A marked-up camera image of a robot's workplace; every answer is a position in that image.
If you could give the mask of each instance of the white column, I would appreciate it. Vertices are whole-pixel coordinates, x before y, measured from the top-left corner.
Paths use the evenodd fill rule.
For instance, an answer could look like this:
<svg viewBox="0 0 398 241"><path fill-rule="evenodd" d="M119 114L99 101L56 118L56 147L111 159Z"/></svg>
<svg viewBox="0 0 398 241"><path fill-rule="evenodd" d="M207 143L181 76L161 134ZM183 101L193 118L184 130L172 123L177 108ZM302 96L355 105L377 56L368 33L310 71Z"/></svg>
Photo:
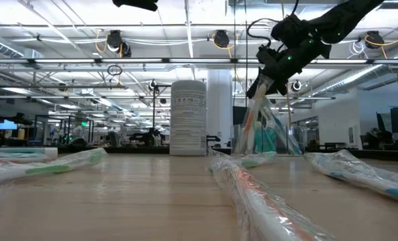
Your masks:
<svg viewBox="0 0 398 241"><path fill-rule="evenodd" d="M221 147L227 148L233 125L233 97L230 70L207 71L207 132L221 139Z"/></svg>

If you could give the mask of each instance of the table surface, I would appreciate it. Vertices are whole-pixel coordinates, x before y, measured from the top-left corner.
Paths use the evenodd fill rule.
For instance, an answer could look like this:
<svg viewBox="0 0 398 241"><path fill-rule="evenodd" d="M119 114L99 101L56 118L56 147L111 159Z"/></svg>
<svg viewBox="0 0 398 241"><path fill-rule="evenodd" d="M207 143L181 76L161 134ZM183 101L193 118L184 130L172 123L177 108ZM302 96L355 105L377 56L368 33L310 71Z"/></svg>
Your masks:
<svg viewBox="0 0 398 241"><path fill-rule="evenodd" d="M235 210L204 157L111 154L83 170L16 181L0 240L238 240ZM398 172L398 163L369 161ZM338 240L398 240L398 202L313 170L301 157L251 172Z"/></svg>

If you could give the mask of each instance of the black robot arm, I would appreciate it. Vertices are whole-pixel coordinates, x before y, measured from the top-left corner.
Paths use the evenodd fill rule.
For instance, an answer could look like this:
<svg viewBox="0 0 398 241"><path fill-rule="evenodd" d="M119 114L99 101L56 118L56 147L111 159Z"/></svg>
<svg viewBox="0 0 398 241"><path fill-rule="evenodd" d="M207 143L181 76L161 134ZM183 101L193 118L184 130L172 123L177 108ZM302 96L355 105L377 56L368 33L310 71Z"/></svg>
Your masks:
<svg viewBox="0 0 398 241"><path fill-rule="evenodd" d="M158 7L155 4L159 0L112 0L115 6L127 5L132 7L139 7L150 11L157 11Z"/></svg>
<svg viewBox="0 0 398 241"><path fill-rule="evenodd" d="M300 20L291 14L278 22L272 30L272 37L281 41L286 49L278 52L271 49L269 43L261 46L257 53L258 60L264 64L260 74L274 81L266 94L279 92L285 95L290 77L295 73L301 73L302 69L319 55L328 59L330 44L343 40L367 13L383 1L350 0L310 21ZM254 97L258 82L259 78L248 90L248 98Z"/></svg>

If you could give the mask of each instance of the ceiling light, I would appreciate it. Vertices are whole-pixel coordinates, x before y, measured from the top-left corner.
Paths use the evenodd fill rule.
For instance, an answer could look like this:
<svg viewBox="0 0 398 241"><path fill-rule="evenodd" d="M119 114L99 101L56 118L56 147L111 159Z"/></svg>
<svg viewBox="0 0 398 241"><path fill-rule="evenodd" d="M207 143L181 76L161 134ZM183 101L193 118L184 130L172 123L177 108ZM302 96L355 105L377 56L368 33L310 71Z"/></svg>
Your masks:
<svg viewBox="0 0 398 241"><path fill-rule="evenodd" d="M102 59L102 63L161 63L162 59L142 59L142 58L117 58L117 59Z"/></svg>
<svg viewBox="0 0 398 241"><path fill-rule="evenodd" d="M55 64L55 63L94 63L94 59L37 59L38 64Z"/></svg>
<svg viewBox="0 0 398 241"><path fill-rule="evenodd" d="M0 96L2 99L11 99L11 98L27 98L27 96Z"/></svg>
<svg viewBox="0 0 398 241"><path fill-rule="evenodd" d="M22 88L3 88L3 90L11 91L18 94L29 94L29 91Z"/></svg>
<svg viewBox="0 0 398 241"><path fill-rule="evenodd" d="M43 102L43 103L46 103L46 104L54 104L54 103L52 103L52 102L50 102L50 101L48 101L48 100L40 100L40 99L38 99L38 101Z"/></svg>
<svg viewBox="0 0 398 241"><path fill-rule="evenodd" d="M230 59L196 59L196 58L179 58L170 59L170 63L230 63Z"/></svg>
<svg viewBox="0 0 398 241"><path fill-rule="evenodd" d="M365 64L367 60L316 60L317 64Z"/></svg>
<svg viewBox="0 0 398 241"><path fill-rule="evenodd" d="M99 58L102 58L102 56L99 53L93 53L94 56L98 56Z"/></svg>
<svg viewBox="0 0 398 241"><path fill-rule="evenodd" d="M60 106L62 106L64 108L70 108L70 109L80 108L78 106L74 106L74 105L71 105L71 104L60 104Z"/></svg>
<svg viewBox="0 0 398 241"><path fill-rule="evenodd" d="M102 104L104 104L104 105L106 105L106 106L108 106L108 107L111 107L111 106L112 106L111 102L110 102L109 100L104 99L104 98L101 98L99 101L100 101Z"/></svg>
<svg viewBox="0 0 398 241"><path fill-rule="evenodd" d="M27 64L25 59L0 59L0 64Z"/></svg>
<svg viewBox="0 0 398 241"><path fill-rule="evenodd" d="M30 96L31 98L38 99L57 99L57 98L65 98L65 96Z"/></svg>
<svg viewBox="0 0 398 241"><path fill-rule="evenodd" d="M249 63L249 64L259 64L259 61L258 61L257 59L250 59L250 60L247 60L247 59L239 59L238 62L239 62L240 64L245 64L245 63Z"/></svg>

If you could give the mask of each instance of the cable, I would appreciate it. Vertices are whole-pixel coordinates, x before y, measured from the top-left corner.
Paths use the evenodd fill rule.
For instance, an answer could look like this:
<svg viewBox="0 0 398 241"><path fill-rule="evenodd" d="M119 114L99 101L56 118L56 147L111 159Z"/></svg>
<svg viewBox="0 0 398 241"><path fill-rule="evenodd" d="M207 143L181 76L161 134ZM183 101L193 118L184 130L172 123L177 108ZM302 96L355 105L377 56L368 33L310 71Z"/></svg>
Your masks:
<svg viewBox="0 0 398 241"><path fill-rule="evenodd" d="M373 43L373 42L369 41L367 39L368 37L370 37L370 36L369 35L365 36L365 41L367 41L368 43L373 44L375 46L391 46L392 44L396 44L398 42L398 39L397 39L397 40L395 40L395 41L393 41L391 43L388 43L388 44L377 44L377 43Z"/></svg>
<svg viewBox="0 0 398 241"><path fill-rule="evenodd" d="M247 7L246 7L246 0L244 1L244 7L245 7L245 27L247 26ZM247 52L247 48L249 47L248 42L247 42L247 35L246 35L246 75L245 75L245 83L247 83L247 71L248 71L248 52ZM247 107L247 95L245 92L245 107Z"/></svg>
<svg viewBox="0 0 398 241"><path fill-rule="evenodd" d="M298 2L299 2L300 0L296 0L295 1L295 6L294 6L294 9L292 10L292 13L291 13L291 15L292 14L294 14L295 13L295 11L297 10L297 7L298 7Z"/></svg>
<svg viewBox="0 0 398 241"><path fill-rule="evenodd" d="M381 51L383 52L383 55L385 56L385 58L387 58L387 54L386 54L384 47L381 47Z"/></svg>
<svg viewBox="0 0 398 241"><path fill-rule="evenodd" d="M258 20L253 21L253 22L247 27L247 29L246 29L246 34L247 34L248 36L250 36L250 37L254 37L254 38L258 38L258 39L265 39L265 40L267 40L267 41L268 41L267 46L269 47L270 44L272 44L272 40L271 40L270 38L264 37L264 36L256 36L256 35L252 35L252 34L250 33L251 27L252 27L254 24L256 24L257 22L262 21L262 20L269 20L269 21L273 21L273 22L275 22L275 23L279 23L279 21L276 21L276 20L274 20L274 19L270 19L270 18L261 18L261 19L258 19Z"/></svg>
<svg viewBox="0 0 398 241"><path fill-rule="evenodd" d="M279 51L285 46L285 44L282 44L281 46L278 47L277 52L279 53Z"/></svg>
<svg viewBox="0 0 398 241"><path fill-rule="evenodd" d="M98 32L98 34L96 34L96 40L98 40L98 38L99 38L99 32ZM101 49L99 48L98 42L95 43L96 49L97 49L100 53L104 53L104 52L106 51L107 42L108 42L108 35L105 37L105 48L104 48L104 50L101 50Z"/></svg>

